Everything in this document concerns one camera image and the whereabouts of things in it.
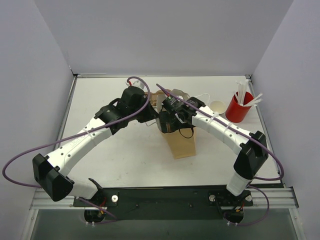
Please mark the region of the brown paper bag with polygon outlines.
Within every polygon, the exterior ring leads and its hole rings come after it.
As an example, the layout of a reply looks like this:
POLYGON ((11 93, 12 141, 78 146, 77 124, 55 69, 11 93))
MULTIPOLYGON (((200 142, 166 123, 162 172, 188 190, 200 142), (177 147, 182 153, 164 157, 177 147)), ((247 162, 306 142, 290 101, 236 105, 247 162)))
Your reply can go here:
MULTIPOLYGON (((157 113, 161 110, 160 108, 154 108, 157 113)), ((181 159, 187 157, 193 157, 196 155, 196 129, 185 128, 177 130, 172 133, 162 133, 159 129, 159 118, 155 120, 157 128, 167 143, 172 157, 174 159, 181 159)))

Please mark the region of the brown pulp cup carrier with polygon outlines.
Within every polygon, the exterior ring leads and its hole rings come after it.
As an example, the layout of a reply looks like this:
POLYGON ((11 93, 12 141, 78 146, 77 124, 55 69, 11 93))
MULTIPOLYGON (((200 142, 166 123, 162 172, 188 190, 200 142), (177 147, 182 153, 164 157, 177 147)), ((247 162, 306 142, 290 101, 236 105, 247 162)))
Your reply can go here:
POLYGON ((165 95, 165 93, 162 90, 158 90, 156 92, 151 92, 149 102, 152 105, 152 107, 158 109, 162 106, 162 102, 166 97, 167 96, 165 95))

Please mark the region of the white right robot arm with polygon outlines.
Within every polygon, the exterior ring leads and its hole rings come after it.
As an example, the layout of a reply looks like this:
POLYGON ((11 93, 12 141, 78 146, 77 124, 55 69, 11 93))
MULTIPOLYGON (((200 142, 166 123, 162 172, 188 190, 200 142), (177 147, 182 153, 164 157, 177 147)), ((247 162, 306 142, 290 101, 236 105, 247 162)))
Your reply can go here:
POLYGON ((234 174, 226 189, 239 196, 268 159, 266 136, 249 132, 223 119, 196 97, 183 100, 162 94, 156 100, 159 128, 171 133, 183 128, 200 128, 227 145, 237 156, 234 174))

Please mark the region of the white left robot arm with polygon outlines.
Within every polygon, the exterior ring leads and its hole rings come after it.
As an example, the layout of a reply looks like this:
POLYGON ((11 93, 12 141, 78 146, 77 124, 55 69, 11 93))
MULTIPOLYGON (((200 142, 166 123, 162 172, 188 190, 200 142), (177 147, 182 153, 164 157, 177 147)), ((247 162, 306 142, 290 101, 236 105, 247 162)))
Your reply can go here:
POLYGON ((93 178, 86 181, 69 178, 72 168, 129 122, 146 123, 159 116, 150 103, 150 89, 141 78, 129 77, 127 86, 122 96, 103 106, 75 139, 46 156, 37 154, 33 158, 34 178, 54 202, 74 196, 84 198, 92 206, 100 204, 103 187, 93 178))

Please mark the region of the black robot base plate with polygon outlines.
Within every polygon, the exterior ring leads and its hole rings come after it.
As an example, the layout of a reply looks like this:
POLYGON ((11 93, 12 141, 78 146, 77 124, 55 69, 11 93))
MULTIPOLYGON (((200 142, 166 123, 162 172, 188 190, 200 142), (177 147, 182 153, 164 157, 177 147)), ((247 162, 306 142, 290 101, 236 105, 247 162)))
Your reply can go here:
POLYGON ((253 206, 251 192, 225 185, 104 188, 90 200, 74 199, 88 222, 98 220, 219 220, 223 212, 253 206))

